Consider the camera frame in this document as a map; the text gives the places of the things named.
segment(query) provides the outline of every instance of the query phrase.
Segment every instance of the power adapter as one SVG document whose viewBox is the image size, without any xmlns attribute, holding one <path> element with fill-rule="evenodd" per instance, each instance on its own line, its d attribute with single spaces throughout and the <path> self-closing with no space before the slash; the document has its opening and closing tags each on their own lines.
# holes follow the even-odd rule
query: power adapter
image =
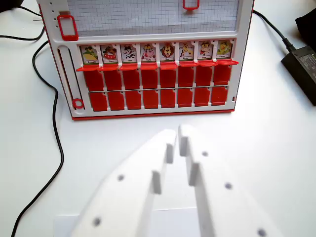
<svg viewBox="0 0 316 237">
<path fill-rule="evenodd" d="M 316 53 L 310 46 L 291 50 L 282 64 L 290 72 L 294 80 L 316 105 Z"/>
</svg>

